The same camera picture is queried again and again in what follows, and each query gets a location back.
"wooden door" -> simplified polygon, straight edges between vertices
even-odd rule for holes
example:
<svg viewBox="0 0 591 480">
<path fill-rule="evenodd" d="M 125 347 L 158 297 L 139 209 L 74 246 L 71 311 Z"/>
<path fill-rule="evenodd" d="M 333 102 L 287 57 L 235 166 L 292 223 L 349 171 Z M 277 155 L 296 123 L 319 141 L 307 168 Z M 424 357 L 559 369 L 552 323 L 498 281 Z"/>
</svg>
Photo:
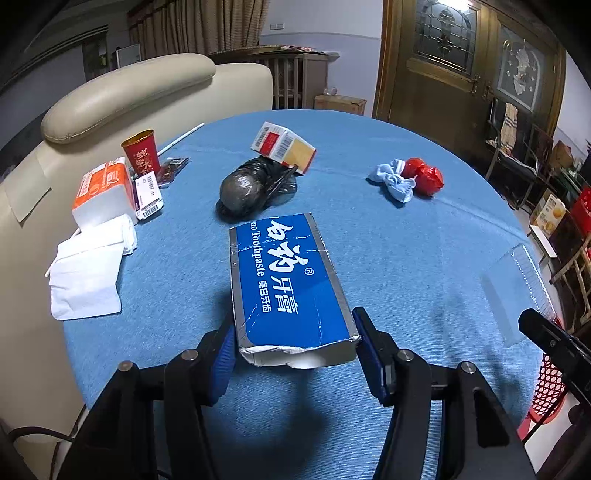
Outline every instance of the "wooden door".
<svg viewBox="0 0 591 480">
<path fill-rule="evenodd" d="M 491 24 L 484 95 L 488 100 L 497 96 L 512 103 L 531 115 L 540 128 L 553 133 L 552 110 L 561 103 L 553 105 L 560 74 L 559 46 L 500 12 L 493 12 Z"/>
<path fill-rule="evenodd" d="M 563 49 L 555 38 L 473 0 L 385 5 L 377 118 L 470 163 L 489 156 L 484 134 L 494 96 L 553 134 L 564 82 Z"/>
<path fill-rule="evenodd" d="M 491 10 L 462 0 L 400 0 L 400 46 L 388 121 L 465 157 L 482 139 Z"/>
</svg>

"white stick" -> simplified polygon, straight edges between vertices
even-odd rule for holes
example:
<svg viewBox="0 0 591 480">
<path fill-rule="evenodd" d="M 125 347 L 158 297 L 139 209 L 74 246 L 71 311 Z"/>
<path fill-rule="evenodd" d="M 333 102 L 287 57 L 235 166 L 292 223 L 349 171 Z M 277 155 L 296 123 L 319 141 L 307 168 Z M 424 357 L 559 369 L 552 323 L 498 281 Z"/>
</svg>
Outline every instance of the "white stick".
<svg viewBox="0 0 591 480">
<path fill-rule="evenodd" d="M 180 137 L 178 137 L 176 140 L 173 140 L 172 142 L 170 142 L 168 145 L 166 145 L 166 147 L 164 147 L 162 150 L 160 150 L 158 152 L 158 156 L 162 155 L 164 152 L 166 152 L 167 150 L 173 148 L 177 143 L 179 143 L 183 138 L 188 137 L 189 135 L 191 135 L 195 130 L 199 130 L 203 125 L 205 124 L 198 124 L 198 126 L 193 127 L 191 130 L 189 130 L 188 132 L 183 133 Z"/>
</svg>

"cardboard box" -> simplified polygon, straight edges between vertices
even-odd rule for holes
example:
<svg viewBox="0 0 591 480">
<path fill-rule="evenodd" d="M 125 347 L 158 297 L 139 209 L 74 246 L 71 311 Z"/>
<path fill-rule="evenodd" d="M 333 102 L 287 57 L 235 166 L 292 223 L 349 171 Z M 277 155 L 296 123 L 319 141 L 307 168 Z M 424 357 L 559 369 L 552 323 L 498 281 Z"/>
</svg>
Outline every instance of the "cardboard box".
<svg viewBox="0 0 591 480">
<path fill-rule="evenodd" d="M 311 213 L 230 230 L 238 348 L 257 366 L 338 365 L 359 333 Z"/>
<path fill-rule="evenodd" d="M 286 167 L 297 165 L 296 171 L 301 174 L 306 173 L 316 155 L 316 149 L 302 137 L 269 122 L 262 124 L 251 148 Z"/>
<path fill-rule="evenodd" d="M 530 224 L 539 226 L 546 238 L 550 238 L 565 213 L 564 203 L 546 189 L 530 216 Z"/>
<path fill-rule="evenodd" d="M 367 100 L 344 95 L 317 95 L 314 97 L 316 110 L 337 110 L 339 112 L 363 115 Z"/>
<path fill-rule="evenodd" d="M 548 165 L 552 170 L 559 170 L 561 168 L 569 168 L 574 162 L 573 154 L 570 152 L 570 147 L 565 145 L 562 140 L 552 149 Z"/>
</svg>

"chair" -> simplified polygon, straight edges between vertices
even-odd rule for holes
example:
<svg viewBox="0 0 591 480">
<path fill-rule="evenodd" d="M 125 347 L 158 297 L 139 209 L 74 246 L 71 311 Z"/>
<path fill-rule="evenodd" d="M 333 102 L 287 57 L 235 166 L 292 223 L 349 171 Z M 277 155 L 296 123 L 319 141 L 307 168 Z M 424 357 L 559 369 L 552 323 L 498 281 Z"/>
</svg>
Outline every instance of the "chair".
<svg viewBox="0 0 591 480">
<path fill-rule="evenodd" d="M 201 122 L 270 110 L 272 101 L 265 66 L 215 66 L 186 53 L 106 73 L 48 111 L 45 140 L 0 183 L 0 418 L 8 429 L 68 433 L 83 404 L 43 276 L 57 244 L 76 229 L 72 203 L 82 175 L 122 156 L 121 142 L 142 130 L 153 128 L 163 144 Z M 24 443 L 33 460 L 41 455 L 32 446 L 42 444 Z"/>
<path fill-rule="evenodd" d="M 487 120 L 487 135 L 485 142 L 495 149 L 485 179 L 489 181 L 492 170 L 497 161 L 528 182 L 525 195 L 516 204 L 519 209 L 530 195 L 536 180 L 544 183 L 547 175 L 547 161 L 552 150 L 553 140 L 541 128 L 533 124 L 528 112 L 518 111 L 515 132 L 515 145 L 510 150 L 502 148 L 501 129 L 505 121 L 507 103 L 495 98 L 491 103 Z"/>
<path fill-rule="evenodd" d="M 565 285 L 569 289 L 569 292 L 573 296 L 575 302 L 578 298 L 583 300 L 583 314 L 579 318 L 575 318 L 572 326 L 568 329 L 571 335 L 576 335 L 581 327 L 583 327 L 591 319 L 591 260 L 589 259 L 588 248 L 591 242 L 591 233 L 587 235 L 583 244 L 574 253 L 570 260 L 558 270 L 550 279 L 550 284 L 558 282 L 558 280 L 564 281 Z M 577 283 L 579 285 L 578 291 L 575 291 L 569 279 L 567 278 L 570 274 L 570 269 L 573 269 L 576 276 Z"/>
</svg>

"black plastic bag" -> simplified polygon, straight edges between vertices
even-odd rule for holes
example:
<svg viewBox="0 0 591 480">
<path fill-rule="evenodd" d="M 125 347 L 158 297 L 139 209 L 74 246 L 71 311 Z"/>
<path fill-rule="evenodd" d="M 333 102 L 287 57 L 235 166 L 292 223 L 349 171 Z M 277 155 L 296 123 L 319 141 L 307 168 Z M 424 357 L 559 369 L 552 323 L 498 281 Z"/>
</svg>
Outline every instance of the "black plastic bag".
<svg viewBox="0 0 591 480">
<path fill-rule="evenodd" d="M 289 201 L 297 191 L 296 169 L 265 157 L 248 160 L 220 185 L 220 213 L 241 218 Z"/>
</svg>

